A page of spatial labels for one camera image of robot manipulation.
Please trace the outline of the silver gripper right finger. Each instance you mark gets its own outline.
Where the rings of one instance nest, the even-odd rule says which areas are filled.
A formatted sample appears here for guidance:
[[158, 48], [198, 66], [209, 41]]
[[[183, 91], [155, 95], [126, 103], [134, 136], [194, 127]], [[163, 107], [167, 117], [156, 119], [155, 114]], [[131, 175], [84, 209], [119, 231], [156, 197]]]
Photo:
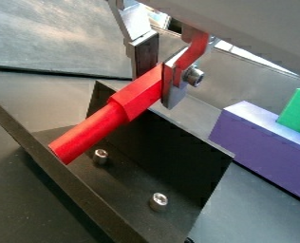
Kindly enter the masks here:
[[167, 109], [186, 96], [187, 85], [197, 87], [205, 76], [195, 61], [206, 52], [210, 34], [182, 26], [182, 40], [189, 46], [178, 50], [162, 65], [162, 105]]

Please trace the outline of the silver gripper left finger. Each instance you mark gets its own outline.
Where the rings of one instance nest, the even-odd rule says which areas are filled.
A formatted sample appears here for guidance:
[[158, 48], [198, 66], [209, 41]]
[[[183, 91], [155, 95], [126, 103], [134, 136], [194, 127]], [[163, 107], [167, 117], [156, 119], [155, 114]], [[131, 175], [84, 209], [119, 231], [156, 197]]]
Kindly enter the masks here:
[[135, 79], [158, 63], [159, 33], [151, 29], [146, 7], [136, 0], [108, 0], [108, 5], [123, 34]]

